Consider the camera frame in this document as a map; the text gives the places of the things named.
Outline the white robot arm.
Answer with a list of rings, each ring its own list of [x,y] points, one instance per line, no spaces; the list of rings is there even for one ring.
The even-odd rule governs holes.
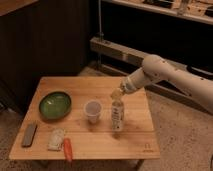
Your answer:
[[[121,80],[111,98],[121,99],[160,81],[169,82],[213,114],[213,81],[178,69],[158,55],[147,55],[140,68]]]

